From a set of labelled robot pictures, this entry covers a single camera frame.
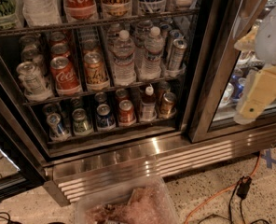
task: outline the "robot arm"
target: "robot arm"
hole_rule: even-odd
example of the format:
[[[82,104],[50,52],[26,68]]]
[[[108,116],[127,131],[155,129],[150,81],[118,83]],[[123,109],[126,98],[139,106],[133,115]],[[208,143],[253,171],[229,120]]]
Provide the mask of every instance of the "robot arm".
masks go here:
[[[254,121],[276,99],[276,7],[256,31],[255,55],[266,65],[246,78],[245,90],[237,104],[234,120],[240,124]]]

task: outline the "blue tape mark on floor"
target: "blue tape mark on floor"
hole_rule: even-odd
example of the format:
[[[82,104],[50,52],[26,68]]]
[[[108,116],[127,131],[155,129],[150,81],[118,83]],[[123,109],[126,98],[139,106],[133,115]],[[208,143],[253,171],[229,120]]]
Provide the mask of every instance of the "blue tape mark on floor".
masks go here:
[[[267,168],[272,169],[272,164],[276,164],[276,160],[271,157],[270,149],[266,150],[265,152],[265,155],[262,155],[261,158],[266,160]]]

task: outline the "cable connector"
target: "cable connector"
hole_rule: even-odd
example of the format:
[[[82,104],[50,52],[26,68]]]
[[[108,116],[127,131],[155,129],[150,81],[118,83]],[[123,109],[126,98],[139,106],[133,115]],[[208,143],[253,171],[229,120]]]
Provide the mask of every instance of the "cable connector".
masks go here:
[[[250,176],[244,177],[239,185],[237,195],[244,200],[247,197],[248,191],[250,189],[250,185],[252,182],[252,178]]]

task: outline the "speckled terrazzo floor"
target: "speckled terrazzo floor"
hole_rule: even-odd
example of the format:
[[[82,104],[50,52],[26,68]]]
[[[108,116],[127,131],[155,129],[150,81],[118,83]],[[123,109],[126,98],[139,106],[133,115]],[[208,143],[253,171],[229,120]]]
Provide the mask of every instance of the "speckled terrazzo floor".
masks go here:
[[[253,177],[248,196],[243,201],[243,213],[247,224],[260,218],[276,224],[276,149],[266,150],[264,155]],[[240,177],[249,175],[255,167],[255,162],[256,156],[251,155],[165,178],[180,224],[184,223],[188,213],[204,200],[236,183]],[[188,223],[197,224],[210,214],[228,217],[231,193],[232,191],[228,191],[213,199],[196,212]],[[239,198],[234,196],[232,215],[235,224],[242,224],[239,208]],[[51,222],[73,224],[74,209],[73,204],[59,207],[43,188],[24,192],[0,204],[0,212],[9,212],[13,220],[23,224]],[[201,222],[201,224],[223,223],[229,222],[220,218]]]

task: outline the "beverage cooler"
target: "beverage cooler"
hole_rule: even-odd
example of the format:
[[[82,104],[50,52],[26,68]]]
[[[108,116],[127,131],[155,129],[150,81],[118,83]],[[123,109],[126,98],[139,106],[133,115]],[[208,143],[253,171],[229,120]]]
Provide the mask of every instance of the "beverage cooler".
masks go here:
[[[0,0],[0,201],[43,185],[64,206],[276,147],[276,100],[235,118],[247,74],[265,62],[234,48],[275,6]],[[161,49],[147,49],[152,27]]]

